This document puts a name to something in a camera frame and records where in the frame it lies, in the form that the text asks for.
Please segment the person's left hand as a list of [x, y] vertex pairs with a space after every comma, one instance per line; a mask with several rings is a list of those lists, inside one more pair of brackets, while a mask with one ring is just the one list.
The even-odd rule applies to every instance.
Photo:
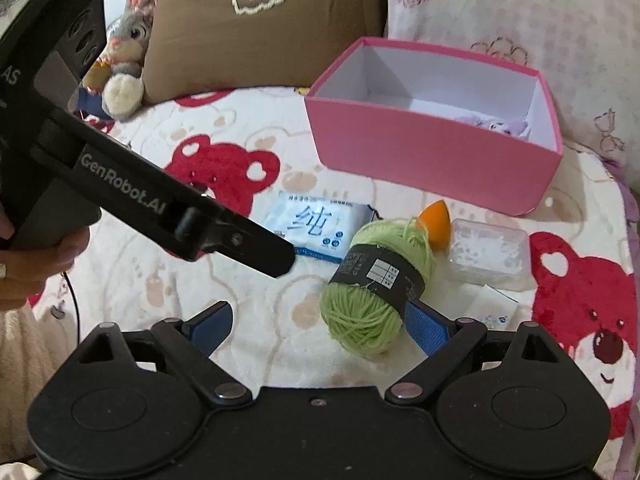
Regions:
[[90, 230], [83, 228], [46, 249], [2, 250], [1, 310], [21, 309], [29, 297], [41, 294], [48, 278], [70, 270], [89, 240]]

